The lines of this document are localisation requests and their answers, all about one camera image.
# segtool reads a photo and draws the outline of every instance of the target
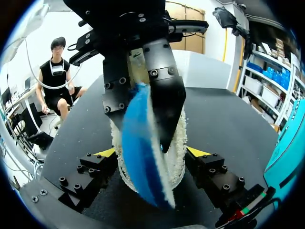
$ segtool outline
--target young man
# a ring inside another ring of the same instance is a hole
[[[52,58],[40,67],[39,80],[47,86],[60,86],[71,79],[70,64],[61,57],[65,46],[65,38],[59,37],[53,40],[51,43]],[[59,69],[63,66],[65,71],[62,74],[55,73],[55,66],[59,67]],[[50,108],[64,120],[68,115],[68,105],[72,106],[72,103],[87,90],[83,87],[74,87],[72,82],[68,84],[68,88],[63,87],[53,90],[43,87],[45,93],[43,99],[42,86],[38,83],[36,95],[42,106],[42,112],[47,114],[47,109]]]

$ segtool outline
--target desk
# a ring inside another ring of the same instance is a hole
[[[38,130],[38,133],[40,133],[41,130],[40,130],[39,126],[37,125],[36,121],[35,121],[35,118],[34,118],[34,116],[33,116],[33,113],[32,113],[31,107],[30,107],[30,103],[29,103],[29,100],[28,100],[28,98],[29,98],[31,95],[35,94],[35,92],[36,92],[36,85],[34,85],[34,86],[30,89],[30,91],[28,91],[26,94],[22,95],[18,100],[14,101],[14,102],[11,104],[11,106],[9,106],[9,107],[6,109],[6,111],[10,110],[10,109],[11,109],[12,107],[14,107],[15,105],[17,105],[17,104],[21,103],[22,101],[24,101],[25,104],[26,104],[26,106],[27,106],[27,109],[28,109],[28,111],[29,111],[29,114],[30,114],[30,116],[31,116],[31,119],[32,119],[32,121],[33,121],[33,123],[34,123],[36,129]]]
[[[58,179],[76,171],[79,158],[112,145],[109,118],[102,107],[103,79],[98,78],[70,111],[55,136],[42,176],[59,187]],[[222,89],[186,88],[188,146],[217,152],[229,170],[246,179],[246,188],[267,187],[263,172],[276,144],[277,133],[248,104]],[[175,211],[161,211],[130,190],[116,171],[107,189],[102,189],[88,217],[118,228],[175,228],[201,224],[214,228],[221,215],[202,189],[197,189],[186,170],[174,189]],[[263,222],[273,211],[265,208],[258,216]]]

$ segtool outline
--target man's hand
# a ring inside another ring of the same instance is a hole
[[[41,106],[41,109],[42,109],[42,112],[44,112],[46,115],[49,113],[49,112],[48,112],[48,106],[47,106],[46,104],[43,104],[43,105]]]
[[[74,92],[75,92],[75,91],[74,91],[74,87],[71,86],[71,85],[69,85],[68,90],[69,90],[69,94],[70,94],[70,95],[73,95]]]

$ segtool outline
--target blue box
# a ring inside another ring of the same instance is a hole
[[[305,100],[295,102],[264,172],[267,185],[275,188],[273,198],[279,197],[284,200],[300,176],[298,171],[301,169],[298,168],[303,166],[302,161],[305,156],[303,119],[305,119]]]
[[[249,68],[252,68],[252,69],[258,71],[259,73],[262,73],[262,72],[263,72],[262,67],[261,67],[261,66],[258,66],[258,65],[255,64],[255,63],[248,62],[248,63],[247,63],[247,66],[248,66]]]
[[[289,80],[282,78],[280,85],[287,90],[289,86]]]
[[[269,73],[272,73],[272,74],[273,74],[273,73],[275,72],[275,70],[274,70],[273,68],[268,67],[268,68],[267,68],[267,72],[269,72]]]
[[[282,77],[279,75],[279,73],[273,73],[272,79],[277,82],[278,84],[281,84]]]
[[[272,79],[272,73],[271,72],[268,72],[268,71],[263,71],[263,75],[264,76],[267,76],[268,78]]]

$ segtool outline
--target shelf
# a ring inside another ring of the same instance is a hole
[[[291,68],[289,66],[287,66],[283,62],[280,62],[276,58],[273,58],[273,57],[271,57],[271,56],[269,56],[269,55],[267,55],[265,53],[262,53],[262,52],[259,52],[259,51],[253,51],[253,55],[260,57],[261,59],[263,59],[266,62],[269,62],[271,64],[276,64],[277,66],[284,67],[287,70],[291,71]]]
[[[298,83],[303,87],[303,90],[304,90],[305,84],[302,82],[302,80],[300,78],[298,78],[297,76],[295,76],[295,80],[298,81]]]
[[[242,85],[242,88],[250,92],[252,95],[254,95],[256,98],[258,98],[260,101],[262,101],[264,104],[266,104],[277,116],[280,115],[279,111],[276,110],[274,107],[272,107],[269,103],[267,103],[262,97],[258,94],[255,94],[254,92],[250,91],[248,88],[246,88],[244,85]]]
[[[255,75],[263,78],[264,80],[270,82],[271,84],[273,84],[274,86],[276,86],[277,88],[279,88],[282,92],[284,92],[285,94],[287,94],[287,90],[285,88],[283,88],[281,85],[279,85],[277,82],[275,82],[274,80],[268,78],[267,76],[263,75],[262,73],[252,69],[252,68],[249,68],[249,67],[246,67],[246,70],[249,70],[251,72],[253,72]]]

